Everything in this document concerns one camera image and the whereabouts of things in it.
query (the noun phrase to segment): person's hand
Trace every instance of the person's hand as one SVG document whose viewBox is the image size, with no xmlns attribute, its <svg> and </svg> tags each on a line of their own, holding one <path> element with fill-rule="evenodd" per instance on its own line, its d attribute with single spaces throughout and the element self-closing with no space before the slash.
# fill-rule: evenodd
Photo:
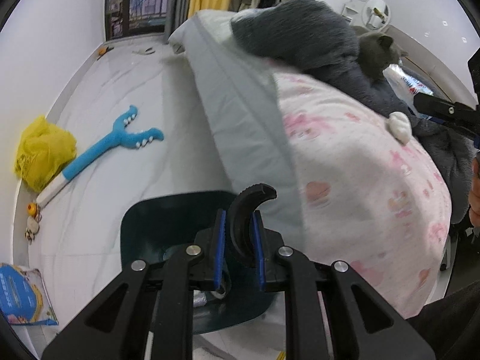
<svg viewBox="0 0 480 360">
<path fill-rule="evenodd" d="M 469 203 L 470 211 L 469 217 L 472 225 L 475 227 L 480 227 L 480 178 L 479 174 L 479 164 L 476 158 L 473 159 L 473 178 L 472 178 L 472 189 L 469 193 Z"/>
</svg>

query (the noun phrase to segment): window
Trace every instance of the window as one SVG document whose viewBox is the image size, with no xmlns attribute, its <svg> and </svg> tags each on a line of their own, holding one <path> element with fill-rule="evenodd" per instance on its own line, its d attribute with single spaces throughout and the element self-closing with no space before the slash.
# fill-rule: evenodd
<svg viewBox="0 0 480 360">
<path fill-rule="evenodd" d="M 143 12 L 146 14 L 146 15 L 153 15 L 155 13 L 155 5 L 146 5 L 144 8 L 143 8 Z"/>
</svg>

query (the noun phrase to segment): dark green chair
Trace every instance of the dark green chair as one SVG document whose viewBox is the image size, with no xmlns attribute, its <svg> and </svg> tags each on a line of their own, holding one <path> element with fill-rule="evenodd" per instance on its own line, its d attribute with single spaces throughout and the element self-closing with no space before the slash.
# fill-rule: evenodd
<svg viewBox="0 0 480 360">
<path fill-rule="evenodd" d="M 194 241 L 199 230 L 212 227 L 218 209 L 228 209 L 236 195 L 225 191 L 185 193 L 144 200 L 133 205 L 121 223 L 122 268 L 141 259 L 163 260 L 167 250 Z M 238 325 L 262 315 L 273 294 L 260 292 L 255 269 L 237 262 L 228 249 L 225 261 L 231 290 L 222 301 L 193 309 L 193 334 Z"/>
</svg>

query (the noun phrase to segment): metal screw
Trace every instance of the metal screw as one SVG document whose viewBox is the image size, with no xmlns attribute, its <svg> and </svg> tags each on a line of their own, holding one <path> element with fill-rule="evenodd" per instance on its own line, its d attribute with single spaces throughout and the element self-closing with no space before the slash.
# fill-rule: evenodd
<svg viewBox="0 0 480 360">
<path fill-rule="evenodd" d="M 293 249 L 289 246 L 282 246 L 278 248 L 278 253 L 282 257 L 290 257 L 293 254 Z"/>
<path fill-rule="evenodd" d="M 202 252 L 202 248 L 198 245 L 190 245 L 185 251 L 189 256 L 198 256 Z"/>
<path fill-rule="evenodd" d="M 346 272 L 349 269 L 349 265 L 345 261 L 337 261 L 334 264 L 334 268 L 339 272 Z"/>
<path fill-rule="evenodd" d="M 132 268 L 135 272 L 143 271 L 146 266 L 147 266 L 147 264 L 146 264 L 145 261 L 143 261 L 142 259 L 138 259 L 138 260 L 136 260 L 136 261 L 134 261 L 134 262 L 131 263 L 131 268 Z"/>
</svg>

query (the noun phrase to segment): black device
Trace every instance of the black device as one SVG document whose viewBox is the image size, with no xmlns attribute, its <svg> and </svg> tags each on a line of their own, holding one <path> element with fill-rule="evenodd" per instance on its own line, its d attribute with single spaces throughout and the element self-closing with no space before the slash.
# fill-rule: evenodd
<svg viewBox="0 0 480 360">
<path fill-rule="evenodd" d="M 473 88 L 480 93 L 480 49 L 469 60 Z M 480 105 L 476 109 L 462 103 L 451 103 L 425 93 L 417 93 L 413 104 L 418 112 L 431 116 L 432 121 L 442 124 L 470 138 L 480 149 Z"/>
<path fill-rule="evenodd" d="M 346 262 L 312 262 L 263 227 L 256 209 L 276 196 L 270 186 L 252 186 L 167 261 L 133 261 L 59 333 L 42 360 L 143 360 L 146 351 L 152 360 L 191 359 L 193 291 L 220 288 L 225 244 L 255 268 L 258 284 L 251 286 L 285 293 L 289 360 L 329 358 L 319 296 L 336 359 L 434 360 L 428 344 Z"/>
</svg>

